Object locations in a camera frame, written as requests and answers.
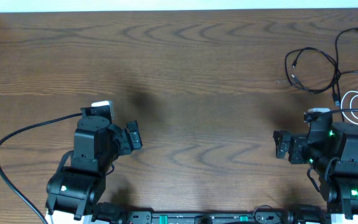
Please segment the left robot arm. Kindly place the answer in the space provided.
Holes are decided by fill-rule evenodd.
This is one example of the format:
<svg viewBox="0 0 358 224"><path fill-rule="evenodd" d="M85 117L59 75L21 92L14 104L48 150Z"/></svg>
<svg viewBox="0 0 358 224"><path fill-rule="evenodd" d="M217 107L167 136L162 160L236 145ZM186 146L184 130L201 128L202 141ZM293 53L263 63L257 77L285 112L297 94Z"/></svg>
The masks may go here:
<svg viewBox="0 0 358 224"><path fill-rule="evenodd" d="M106 177L113 171L113 162L142 145L137 121L121 129L103 116L82 117L74 133L71 164L60 164L47 184L48 215L64 214L60 223L125 222L124 211L99 199L106 189Z"/></svg>

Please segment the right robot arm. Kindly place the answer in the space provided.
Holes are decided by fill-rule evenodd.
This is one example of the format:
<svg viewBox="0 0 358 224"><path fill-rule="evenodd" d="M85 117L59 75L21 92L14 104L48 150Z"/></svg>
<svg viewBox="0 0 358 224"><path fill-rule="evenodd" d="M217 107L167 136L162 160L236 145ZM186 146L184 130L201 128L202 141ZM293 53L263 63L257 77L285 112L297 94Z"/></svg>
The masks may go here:
<svg viewBox="0 0 358 224"><path fill-rule="evenodd" d="M273 133L276 157L308 164L314 188L327 203L331 223L358 223L358 126L313 121L306 134Z"/></svg>

